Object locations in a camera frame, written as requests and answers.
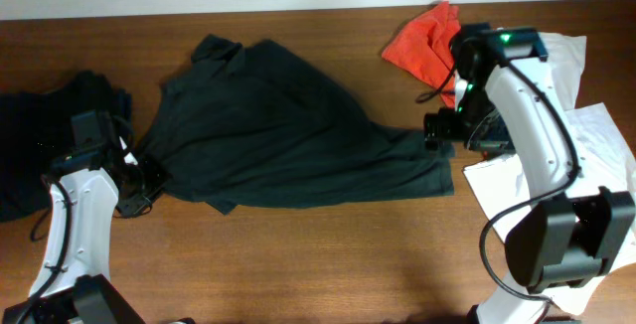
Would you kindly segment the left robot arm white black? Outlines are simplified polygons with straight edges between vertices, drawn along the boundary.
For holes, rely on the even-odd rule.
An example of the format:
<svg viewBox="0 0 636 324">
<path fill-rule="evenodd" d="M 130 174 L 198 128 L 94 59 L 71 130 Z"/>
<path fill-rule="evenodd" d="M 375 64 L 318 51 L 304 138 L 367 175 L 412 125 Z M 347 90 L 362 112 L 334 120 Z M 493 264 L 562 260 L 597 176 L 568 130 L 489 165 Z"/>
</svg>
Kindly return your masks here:
<svg viewBox="0 0 636 324">
<path fill-rule="evenodd" d="M 118 121 L 95 110 L 72 118 L 75 144 L 44 177 L 52 218 L 42 265 L 28 299 L 7 308 L 3 322 L 141 322 L 110 282 L 111 223 L 115 215 L 143 215 L 169 175 L 153 158 L 131 153 L 116 134 Z"/>
</svg>

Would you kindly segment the dark green polo shirt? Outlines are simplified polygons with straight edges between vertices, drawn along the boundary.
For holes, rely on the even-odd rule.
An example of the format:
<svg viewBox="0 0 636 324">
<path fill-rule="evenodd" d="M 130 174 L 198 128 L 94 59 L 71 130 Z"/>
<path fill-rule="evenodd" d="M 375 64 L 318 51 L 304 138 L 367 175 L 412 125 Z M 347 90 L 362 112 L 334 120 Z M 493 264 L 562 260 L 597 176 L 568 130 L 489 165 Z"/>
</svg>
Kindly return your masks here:
<svg viewBox="0 0 636 324">
<path fill-rule="evenodd" d="M 447 196 L 451 146 L 371 121 L 335 81 L 281 45 L 210 35 L 167 81 L 139 144 L 165 190 L 223 214 Z"/>
</svg>

